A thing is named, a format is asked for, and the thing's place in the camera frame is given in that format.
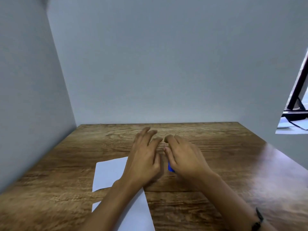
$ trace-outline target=blue object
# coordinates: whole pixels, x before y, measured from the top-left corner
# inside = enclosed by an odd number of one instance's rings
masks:
[[[169,170],[170,172],[175,172],[175,171],[172,169],[172,167],[170,166],[169,161],[168,161],[168,170]]]

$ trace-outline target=black wristband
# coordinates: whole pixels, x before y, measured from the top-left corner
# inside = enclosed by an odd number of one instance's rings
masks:
[[[256,208],[256,212],[257,212],[257,216],[259,218],[259,222],[256,222],[252,227],[251,227],[251,231],[258,231],[261,228],[261,223],[263,222],[264,218],[261,215],[261,213],[259,212],[258,208]]]

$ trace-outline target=wood grain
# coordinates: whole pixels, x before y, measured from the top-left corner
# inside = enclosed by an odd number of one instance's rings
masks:
[[[0,195],[0,230],[76,230],[109,190],[91,192],[95,164],[127,156],[145,126],[79,126]],[[308,171],[239,123],[150,126],[157,136],[178,134],[198,145],[209,166],[280,231],[307,230]],[[162,158],[163,176],[144,188],[156,231],[228,230]]]

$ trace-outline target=forearm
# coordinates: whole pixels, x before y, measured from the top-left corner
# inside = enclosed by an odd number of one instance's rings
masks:
[[[198,182],[199,190],[209,199],[221,213],[225,222],[234,231],[250,231],[254,223],[259,221],[256,210],[238,196],[217,174]],[[274,231],[269,223],[263,222],[260,231]]]
[[[127,181],[115,182],[79,231],[111,231],[137,192],[138,188]]]

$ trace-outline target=gray wall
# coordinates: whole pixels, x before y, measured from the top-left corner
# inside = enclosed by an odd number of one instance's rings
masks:
[[[275,129],[308,46],[307,0],[50,0],[77,124],[239,121]]]
[[[0,4],[0,191],[76,127],[40,0]]]

